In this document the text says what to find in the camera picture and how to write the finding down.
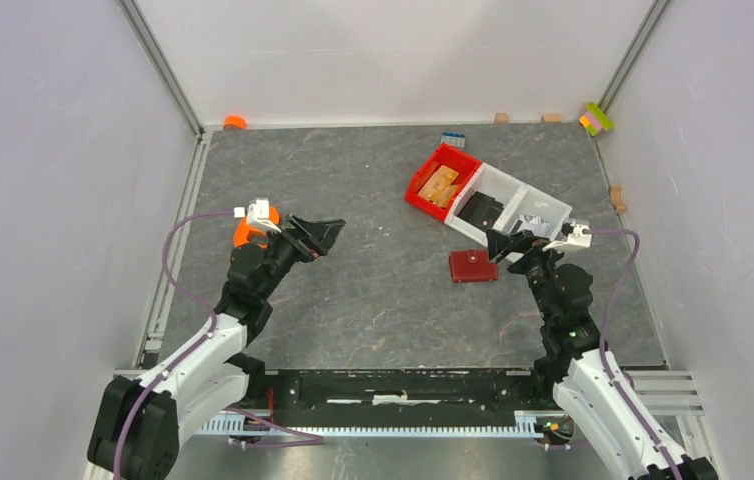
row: metal beam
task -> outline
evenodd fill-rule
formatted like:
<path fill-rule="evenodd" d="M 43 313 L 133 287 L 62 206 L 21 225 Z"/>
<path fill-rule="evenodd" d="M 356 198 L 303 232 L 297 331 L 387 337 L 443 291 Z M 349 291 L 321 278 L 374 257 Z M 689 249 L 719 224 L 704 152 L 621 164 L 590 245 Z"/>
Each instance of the metal beam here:
<path fill-rule="evenodd" d="M 136 0 L 117 1 L 121 10 L 124 12 L 124 15 L 127 17 L 127 21 L 133 28 L 133 31 L 136 32 L 136 36 L 138 36 L 139 42 L 141 43 L 142 48 L 144 48 L 144 52 L 147 54 L 148 58 L 150 58 L 150 62 L 153 63 L 153 68 L 156 69 L 159 78 L 162 79 L 162 83 L 165 84 L 165 88 L 168 89 L 168 93 L 170 93 L 171 98 L 177 105 L 177 109 L 180 110 L 180 115 L 182 115 L 183 120 L 185 120 L 186 125 L 188 125 L 189 130 L 192 131 L 195 138 L 200 140 L 201 135 L 203 135 L 203 125 L 200 123 L 200 120 L 198 120 L 197 115 L 195 115 L 194 110 L 191 108 L 191 104 L 189 103 L 185 92 L 183 92 L 183 89 L 180 87 L 177 77 L 171 70 L 171 66 L 168 65 L 168 61 L 165 59 L 165 55 L 162 53 L 159 44 L 156 42 L 156 37 L 153 36 L 150 26 L 144 19 L 144 14 L 142 14 L 138 3 Z"/>
<path fill-rule="evenodd" d="M 642 55 L 645 45 L 654 34 L 654 30 L 656 30 L 657 25 L 666 13 L 668 6 L 671 5 L 671 2 L 672 0 L 654 0 L 651 8 L 648 9 L 648 13 L 645 14 L 645 18 L 642 19 L 642 24 L 639 25 L 636 35 L 630 42 L 630 46 L 627 47 L 624 57 L 622 57 L 618 68 L 616 68 L 613 74 L 613 78 L 610 79 L 607 89 L 604 90 L 604 94 L 601 95 L 601 99 L 598 101 L 598 106 L 607 114 L 609 114 L 609 109 L 621 91 L 621 87 L 633 70 L 636 61 Z"/>
<path fill-rule="evenodd" d="M 290 436 L 286 432 L 246 427 L 243 415 L 221 412 L 206 422 L 195 435 L 236 437 Z M 533 429 L 536 417 L 515 414 L 515 426 L 481 427 L 297 427 L 299 432 L 323 437 L 390 437 L 390 438 L 542 438 Z"/>
<path fill-rule="evenodd" d="M 191 165 L 189 166 L 186 183 L 183 185 L 183 193 L 180 197 L 180 204 L 177 208 L 177 217 L 174 220 L 174 223 L 194 213 L 194 206 L 197 202 L 198 192 L 200 191 L 200 180 L 203 178 L 203 168 L 206 165 L 206 155 L 209 153 L 209 141 L 211 138 L 212 133 L 207 132 L 203 134 L 200 141 L 195 145 Z M 180 274 L 183 251 L 186 248 L 186 241 L 188 240 L 190 231 L 191 224 L 185 225 L 182 230 L 177 233 L 171 244 L 171 250 L 168 252 L 168 264 L 171 266 L 171 274 L 174 275 L 174 278 L 177 278 Z M 158 361 L 159 351 L 162 347 L 161 340 L 165 336 L 165 326 L 168 322 L 168 315 L 171 311 L 171 302 L 173 298 L 174 289 L 169 288 L 165 273 L 160 272 L 152 300 L 145 310 L 147 327 L 145 329 L 144 337 L 139 344 L 139 356 L 133 366 L 150 366 Z M 124 370 L 124 372 L 133 372 L 133 370 Z"/>

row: gray floor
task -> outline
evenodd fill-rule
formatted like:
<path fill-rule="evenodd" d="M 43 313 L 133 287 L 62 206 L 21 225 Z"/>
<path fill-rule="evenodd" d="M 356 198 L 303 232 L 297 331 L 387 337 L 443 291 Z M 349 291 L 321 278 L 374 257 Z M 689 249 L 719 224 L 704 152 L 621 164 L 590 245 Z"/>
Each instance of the gray floor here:
<path fill-rule="evenodd" d="M 541 319 L 524 279 L 454 284 L 448 253 L 477 247 L 403 201 L 411 175 L 444 126 L 217 132 L 195 212 L 268 197 L 282 213 L 344 218 L 330 255 L 297 265 L 272 297 L 274 314 L 248 347 L 270 368 L 521 367 L 543 354 Z M 572 205 L 595 228 L 617 227 L 595 148 L 576 124 L 463 125 L 466 150 Z M 225 280 L 235 224 L 199 220 L 180 282 L 215 302 Z M 623 238 L 596 238 L 568 259 L 594 275 L 593 315 L 628 256 Z M 205 321 L 174 300 L 163 354 Z M 611 344 L 623 365 L 663 358 L 645 301 L 631 280 L 615 308 Z"/>

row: red box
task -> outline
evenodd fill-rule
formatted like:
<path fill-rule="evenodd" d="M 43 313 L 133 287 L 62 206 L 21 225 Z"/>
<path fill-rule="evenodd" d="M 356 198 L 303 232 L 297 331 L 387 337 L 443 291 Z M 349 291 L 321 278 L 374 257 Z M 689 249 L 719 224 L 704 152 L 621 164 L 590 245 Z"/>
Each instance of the red box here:
<path fill-rule="evenodd" d="M 446 165 L 459 174 L 452 185 L 459 184 L 460 187 L 445 207 L 439 207 L 418 196 L 421 187 L 424 186 L 430 176 L 433 175 L 441 165 Z M 409 187 L 406 189 L 404 200 L 414 207 L 424 210 L 436 220 L 444 222 L 445 218 L 448 216 L 448 211 L 451 209 L 451 205 L 456 201 L 457 194 L 465 188 L 465 185 L 471 180 L 471 176 L 478 168 L 480 168 L 480 165 L 480 160 L 477 160 L 462 150 L 457 150 L 456 148 L 443 143 L 439 145 L 436 151 L 433 152 L 433 155 L 431 155 L 424 165 L 415 172 L 415 175 L 412 176 L 412 181 L 409 182 Z"/>
<path fill-rule="evenodd" d="M 454 283 L 494 282 L 498 279 L 498 266 L 489 261 L 486 250 L 451 252 L 448 265 Z"/>

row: red wallet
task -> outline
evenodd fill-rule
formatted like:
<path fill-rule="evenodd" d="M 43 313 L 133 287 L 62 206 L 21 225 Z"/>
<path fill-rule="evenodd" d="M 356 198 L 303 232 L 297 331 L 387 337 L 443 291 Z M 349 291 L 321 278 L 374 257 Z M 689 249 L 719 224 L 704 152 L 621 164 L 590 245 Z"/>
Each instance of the red wallet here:
<path fill-rule="evenodd" d="M 489 261 L 486 250 L 451 252 L 448 265 L 454 283 L 493 282 L 498 279 L 498 266 Z"/>

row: wooden piece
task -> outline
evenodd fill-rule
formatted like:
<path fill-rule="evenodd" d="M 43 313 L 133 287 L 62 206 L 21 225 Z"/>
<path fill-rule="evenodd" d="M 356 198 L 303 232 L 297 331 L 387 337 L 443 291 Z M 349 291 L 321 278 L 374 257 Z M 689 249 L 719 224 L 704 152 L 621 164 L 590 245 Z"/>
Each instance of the wooden piece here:
<path fill-rule="evenodd" d="M 451 202 L 451 198 L 453 198 L 454 195 L 456 195 L 457 190 L 459 190 L 459 184 L 455 183 L 448 188 L 445 189 L 445 191 L 442 193 L 442 196 L 439 198 L 439 200 L 436 203 L 437 207 L 445 208 L 448 206 L 448 204 Z"/>
<path fill-rule="evenodd" d="M 427 179 L 427 182 L 424 183 L 421 190 L 418 191 L 418 196 L 426 199 L 428 202 L 438 202 L 439 199 L 442 198 L 442 194 L 445 190 L 454 183 L 457 176 L 459 176 L 459 172 L 456 170 L 446 165 L 440 166 L 433 175 Z"/>
<path fill-rule="evenodd" d="M 627 211 L 627 205 L 621 199 L 621 185 L 613 185 L 610 187 L 610 201 L 613 202 L 613 209 L 617 215 Z"/>

